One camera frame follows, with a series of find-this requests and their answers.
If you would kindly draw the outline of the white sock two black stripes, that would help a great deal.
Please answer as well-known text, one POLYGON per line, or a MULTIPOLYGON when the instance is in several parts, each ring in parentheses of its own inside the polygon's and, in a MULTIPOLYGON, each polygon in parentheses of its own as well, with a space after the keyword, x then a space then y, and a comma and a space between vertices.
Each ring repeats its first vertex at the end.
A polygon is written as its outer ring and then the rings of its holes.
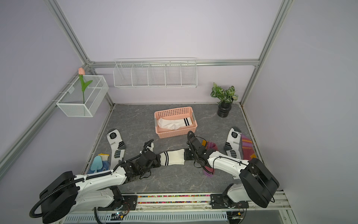
POLYGON ((163 129, 178 130, 182 127, 191 126, 192 124, 190 117, 174 120, 158 119, 158 126, 163 129))

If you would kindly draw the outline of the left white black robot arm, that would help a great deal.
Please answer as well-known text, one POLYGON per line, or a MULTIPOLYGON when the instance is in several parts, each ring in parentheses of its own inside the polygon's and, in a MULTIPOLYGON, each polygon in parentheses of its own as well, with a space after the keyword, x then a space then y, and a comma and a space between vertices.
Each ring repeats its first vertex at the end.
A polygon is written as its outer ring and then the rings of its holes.
POLYGON ((40 193, 29 216, 41 217, 44 224, 50 224, 73 211, 123 209, 125 201, 118 186, 143 179, 152 168, 160 167, 160 159, 160 155, 149 150, 117 164, 113 170, 91 175, 64 172, 40 193))

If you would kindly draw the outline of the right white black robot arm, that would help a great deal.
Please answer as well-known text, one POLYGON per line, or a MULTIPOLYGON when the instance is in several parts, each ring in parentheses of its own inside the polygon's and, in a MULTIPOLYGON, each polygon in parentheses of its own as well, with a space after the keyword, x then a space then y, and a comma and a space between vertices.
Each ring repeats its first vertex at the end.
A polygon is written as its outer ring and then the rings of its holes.
POLYGON ((187 135, 187 144, 194 164, 199 164, 206 173, 213 174, 210 169, 218 169, 241 181, 241 184, 230 184, 221 194, 212 194, 212 208, 248 208, 244 204, 248 200, 267 208, 276 202, 274 195, 280 184, 259 159, 241 160, 206 149, 192 132, 187 135))

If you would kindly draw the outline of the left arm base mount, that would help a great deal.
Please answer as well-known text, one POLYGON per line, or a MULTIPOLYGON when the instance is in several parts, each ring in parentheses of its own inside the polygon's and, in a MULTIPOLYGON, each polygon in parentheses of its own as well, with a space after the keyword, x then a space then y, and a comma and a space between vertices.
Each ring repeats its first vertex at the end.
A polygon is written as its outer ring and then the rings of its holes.
POLYGON ((115 199, 107 207, 98 207, 98 211, 133 211, 138 202, 137 195, 124 195, 121 199, 115 199))

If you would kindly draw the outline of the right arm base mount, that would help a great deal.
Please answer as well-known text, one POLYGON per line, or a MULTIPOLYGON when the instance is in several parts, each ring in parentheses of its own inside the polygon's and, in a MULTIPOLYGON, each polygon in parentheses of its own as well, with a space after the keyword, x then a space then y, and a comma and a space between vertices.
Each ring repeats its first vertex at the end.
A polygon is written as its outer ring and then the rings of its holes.
POLYGON ((243 184, 230 184, 222 193, 210 195, 213 209, 247 209, 249 196, 243 184))

